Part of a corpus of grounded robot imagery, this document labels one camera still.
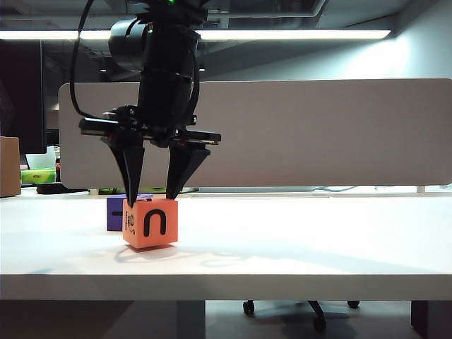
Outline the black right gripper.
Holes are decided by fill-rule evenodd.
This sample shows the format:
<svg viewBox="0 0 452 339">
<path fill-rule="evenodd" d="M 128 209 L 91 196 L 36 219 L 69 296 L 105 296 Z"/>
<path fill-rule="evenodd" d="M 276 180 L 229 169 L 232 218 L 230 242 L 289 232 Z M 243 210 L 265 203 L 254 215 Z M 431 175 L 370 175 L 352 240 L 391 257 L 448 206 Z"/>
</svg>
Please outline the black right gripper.
<svg viewBox="0 0 452 339">
<path fill-rule="evenodd" d="M 221 141 L 221 135 L 216 132 L 153 125 L 139 116 L 141 112 L 137 106 L 125 105 L 103 113 L 101 118 L 84 117 L 78 125 L 83 135 L 99 136 L 112 151 L 130 208 L 138 196 L 144 141 L 150 141 L 157 147 L 167 147 L 175 142 L 169 146 L 168 199 L 177 197 L 185 183 L 211 154 L 205 144 L 217 145 Z"/>
</svg>

